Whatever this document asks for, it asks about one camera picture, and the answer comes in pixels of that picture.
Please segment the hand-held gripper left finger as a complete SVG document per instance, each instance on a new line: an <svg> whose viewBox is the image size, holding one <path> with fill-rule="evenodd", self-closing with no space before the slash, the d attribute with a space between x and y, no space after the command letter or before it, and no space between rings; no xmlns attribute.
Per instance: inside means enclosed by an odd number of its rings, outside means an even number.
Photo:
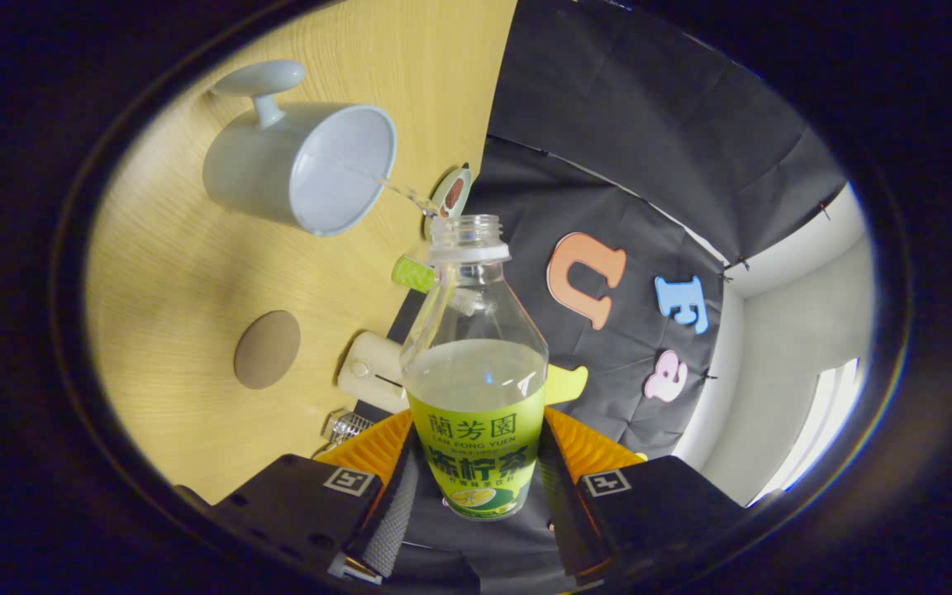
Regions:
<svg viewBox="0 0 952 595"><path fill-rule="evenodd" d="M281 455L215 503L188 490L188 503L265 583L376 588L411 520L419 448L403 411L320 457Z"/></svg>

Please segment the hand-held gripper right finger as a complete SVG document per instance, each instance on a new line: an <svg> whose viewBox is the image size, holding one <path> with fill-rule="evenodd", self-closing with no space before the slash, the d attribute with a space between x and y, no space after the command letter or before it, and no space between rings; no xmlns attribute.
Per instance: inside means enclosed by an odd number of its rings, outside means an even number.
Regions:
<svg viewBox="0 0 952 595"><path fill-rule="evenodd" d="M577 583L684 583L714 564L745 517L679 457L642 459L550 407L539 464L560 558Z"/></svg>

